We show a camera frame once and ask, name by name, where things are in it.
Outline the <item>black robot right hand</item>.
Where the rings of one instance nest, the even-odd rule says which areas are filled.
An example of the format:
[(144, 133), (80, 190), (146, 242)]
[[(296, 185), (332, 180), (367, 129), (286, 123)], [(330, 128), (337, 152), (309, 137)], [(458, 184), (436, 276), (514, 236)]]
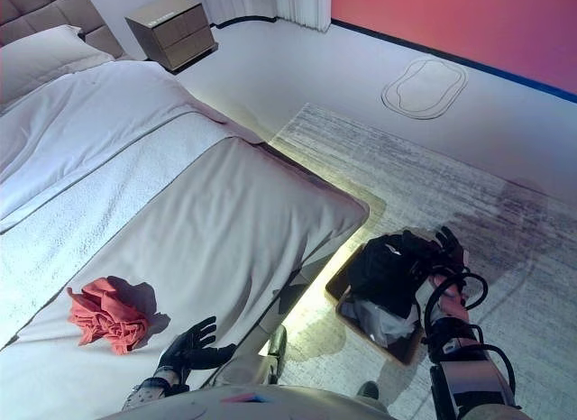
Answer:
[(447, 226), (435, 233), (435, 243), (438, 246), (433, 267), (436, 274), (454, 276), (467, 269), (465, 250)]

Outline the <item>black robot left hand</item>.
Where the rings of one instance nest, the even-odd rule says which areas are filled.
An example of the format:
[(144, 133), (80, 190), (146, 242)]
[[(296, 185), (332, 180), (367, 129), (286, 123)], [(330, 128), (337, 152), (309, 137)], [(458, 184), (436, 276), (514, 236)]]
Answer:
[(210, 316), (176, 336), (160, 356), (154, 377), (185, 384), (192, 370), (212, 370), (225, 365), (233, 357), (237, 345), (214, 347), (216, 329), (216, 317)]

